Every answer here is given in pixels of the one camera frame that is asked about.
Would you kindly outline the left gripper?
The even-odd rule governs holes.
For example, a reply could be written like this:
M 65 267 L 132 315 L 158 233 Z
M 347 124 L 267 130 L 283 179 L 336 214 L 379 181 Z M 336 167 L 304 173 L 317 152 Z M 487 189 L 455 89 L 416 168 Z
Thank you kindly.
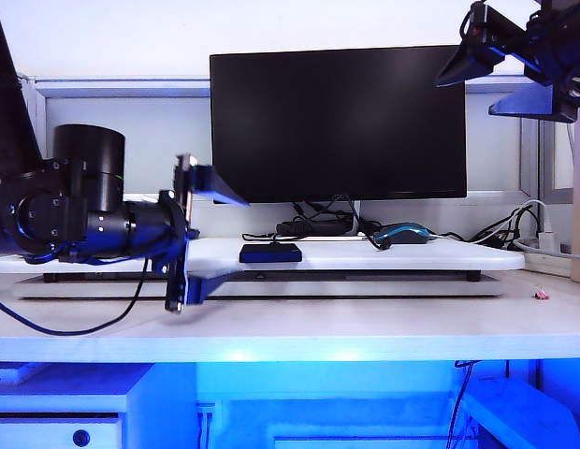
M 248 207 L 213 166 L 199 165 L 189 154 L 177 157 L 173 188 L 159 192 L 155 203 L 135 202 L 130 253 L 151 261 L 151 270 L 167 276 L 165 310 L 180 313 L 185 305 L 200 305 L 225 282 L 242 275 L 240 269 L 189 271 L 189 242 L 198 236 L 191 227 L 193 194 L 215 202 Z

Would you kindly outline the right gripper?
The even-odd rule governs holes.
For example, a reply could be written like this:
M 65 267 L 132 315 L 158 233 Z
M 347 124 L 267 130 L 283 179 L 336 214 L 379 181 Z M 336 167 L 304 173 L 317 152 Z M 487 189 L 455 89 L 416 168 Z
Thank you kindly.
M 494 116 L 575 123 L 580 109 L 580 1 L 543 1 L 519 27 L 484 1 L 471 4 L 469 42 L 436 77 L 437 87 L 484 77 L 512 56 L 524 66 L 526 87 L 492 104 Z

